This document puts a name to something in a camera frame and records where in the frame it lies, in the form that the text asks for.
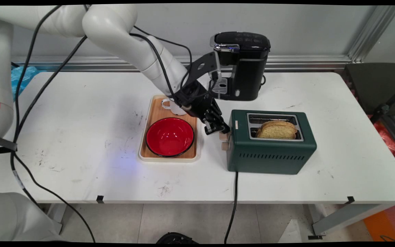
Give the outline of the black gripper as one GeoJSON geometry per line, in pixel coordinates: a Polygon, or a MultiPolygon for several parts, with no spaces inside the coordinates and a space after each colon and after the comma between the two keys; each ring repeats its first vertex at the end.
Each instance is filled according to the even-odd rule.
{"type": "Polygon", "coordinates": [[[176,92],[176,99],[181,106],[185,107],[187,114],[205,123],[204,131],[207,136],[215,132],[229,133],[231,131],[221,116],[221,110],[215,99],[201,83],[186,83],[176,92]]]}

